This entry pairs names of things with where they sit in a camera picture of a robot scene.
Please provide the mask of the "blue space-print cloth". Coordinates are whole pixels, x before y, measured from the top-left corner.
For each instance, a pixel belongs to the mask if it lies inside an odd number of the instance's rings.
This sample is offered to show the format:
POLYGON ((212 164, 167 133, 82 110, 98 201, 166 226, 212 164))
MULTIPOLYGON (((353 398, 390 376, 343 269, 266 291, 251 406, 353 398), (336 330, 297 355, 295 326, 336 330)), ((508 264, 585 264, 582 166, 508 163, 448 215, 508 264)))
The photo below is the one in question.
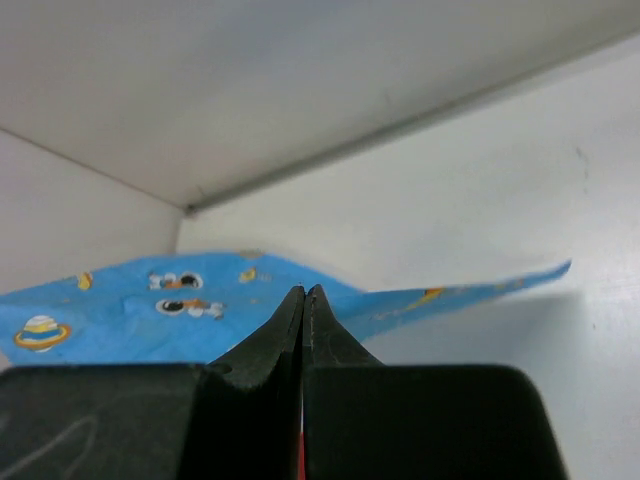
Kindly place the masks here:
POLYGON ((359 290, 260 251, 145 257, 4 294, 1 351, 13 366, 208 363, 261 327, 294 287, 321 286, 360 341, 563 277, 359 290))

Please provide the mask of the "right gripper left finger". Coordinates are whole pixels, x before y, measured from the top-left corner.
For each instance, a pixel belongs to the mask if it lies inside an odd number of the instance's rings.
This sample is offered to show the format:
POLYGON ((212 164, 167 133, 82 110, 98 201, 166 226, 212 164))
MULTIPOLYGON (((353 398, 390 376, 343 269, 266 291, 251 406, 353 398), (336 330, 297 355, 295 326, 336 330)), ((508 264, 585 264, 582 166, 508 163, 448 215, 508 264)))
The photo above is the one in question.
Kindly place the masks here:
POLYGON ((192 414, 194 479, 295 479, 301 413, 304 289, 206 365, 192 414))

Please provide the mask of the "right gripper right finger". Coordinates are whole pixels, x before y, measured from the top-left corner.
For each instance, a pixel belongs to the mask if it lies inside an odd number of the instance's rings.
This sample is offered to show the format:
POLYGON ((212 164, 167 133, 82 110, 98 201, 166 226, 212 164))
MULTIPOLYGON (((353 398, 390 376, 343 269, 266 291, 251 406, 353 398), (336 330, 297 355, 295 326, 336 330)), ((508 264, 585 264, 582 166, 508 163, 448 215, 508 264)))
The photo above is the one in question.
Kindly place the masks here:
POLYGON ((302 317, 302 447, 307 479, 374 479, 384 455, 373 385, 383 364, 337 320, 324 288, 302 317))

